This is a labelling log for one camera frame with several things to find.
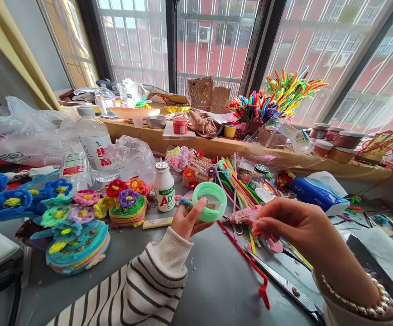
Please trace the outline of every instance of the wall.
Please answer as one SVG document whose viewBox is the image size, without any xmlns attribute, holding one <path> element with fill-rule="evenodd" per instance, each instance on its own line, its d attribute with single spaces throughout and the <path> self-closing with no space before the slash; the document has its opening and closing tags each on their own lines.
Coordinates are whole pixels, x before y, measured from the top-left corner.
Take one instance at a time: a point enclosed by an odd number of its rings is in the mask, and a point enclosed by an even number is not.
<svg viewBox="0 0 393 326">
<path fill-rule="evenodd" d="M 36 0 L 4 0 L 52 90 L 70 88 Z"/>
</svg>

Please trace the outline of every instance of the yellow cup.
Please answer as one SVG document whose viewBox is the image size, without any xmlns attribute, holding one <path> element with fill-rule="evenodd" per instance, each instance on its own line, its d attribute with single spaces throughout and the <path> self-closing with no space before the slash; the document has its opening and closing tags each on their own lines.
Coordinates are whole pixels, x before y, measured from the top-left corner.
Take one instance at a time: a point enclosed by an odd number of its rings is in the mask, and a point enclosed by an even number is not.
<svg viewBox="0 0 393 326">
<path fill-rule="evenodd" d="M 234 138 L 236 134 L 236 126 L 233 125 L 225 125 L 224 126 L 224 136 L 227 138 Z"/>
</svg>

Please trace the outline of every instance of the striped sleeve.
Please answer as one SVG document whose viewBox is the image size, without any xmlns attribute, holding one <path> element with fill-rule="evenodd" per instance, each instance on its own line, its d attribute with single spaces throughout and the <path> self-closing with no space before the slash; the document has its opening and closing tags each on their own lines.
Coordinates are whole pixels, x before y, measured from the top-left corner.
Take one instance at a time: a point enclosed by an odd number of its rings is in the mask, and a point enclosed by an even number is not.
<svg viewBox="0 0 393 326">
<path fill-rule="evenodd" d="M 187 279 L 193 246 L 171 227 L 159 244 L 109 276 L 48 326 L 169 325 Z"/>
</svg>

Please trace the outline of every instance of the metal bowl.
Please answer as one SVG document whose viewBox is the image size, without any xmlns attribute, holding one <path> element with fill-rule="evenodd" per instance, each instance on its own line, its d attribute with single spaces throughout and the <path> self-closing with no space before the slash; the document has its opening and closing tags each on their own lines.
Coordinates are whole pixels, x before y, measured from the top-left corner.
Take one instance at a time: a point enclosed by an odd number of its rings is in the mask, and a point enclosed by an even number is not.
<svg viewBox="0 0 393 326">
<path fill-rule="evenodd" d="M 166 117 L 163 115 L 149 115 L 145 119 L 148 127 L 151 129 L 163 129 L 166 126 Z"/>
</svg>

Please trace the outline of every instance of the pearl bracelet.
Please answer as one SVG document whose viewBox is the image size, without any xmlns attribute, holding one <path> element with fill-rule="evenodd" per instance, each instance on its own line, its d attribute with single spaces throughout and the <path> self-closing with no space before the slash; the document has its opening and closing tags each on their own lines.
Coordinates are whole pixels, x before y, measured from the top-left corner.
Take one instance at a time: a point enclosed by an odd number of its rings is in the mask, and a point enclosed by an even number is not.
<svg viewBox="0 0 393 326">
<path fill-rule="evenodd" d="M 322 280 L 323 283 L 326 285 L 328 288 L 329 292 L 333 294 L 337 300 L 341 301 L 344 303 L 347 307 L 350 309 L 353 309 L 355 312 L 360 312 L 361 314 L 365 316 L 371 316 L 371 317 L 376 317 L 376 316 L 385 316 L 385 314 L 390 310 L 391 308 L 391 298 L 390 295 L 388 294 L 387 291 L 385 291 L 385 288 L 379 284 L 377 279 L 373 278 L 369 273 L 367 273 L 368 276 L 372 279 L 373 283 L 377 286 L 379 290 L 379 294 L 381 296 L 381 300 L 378 302 L 378 304 L 375 307 L 363 307 L 363 306 L 358 306 L 353 302 L 350 302 L 343 297 L 341 297 L 339 294 L 337 294 L 334 289 L 329 285 L 329 283 L 325 280 L 325 276 L 322 275 Z"/>
</svg>

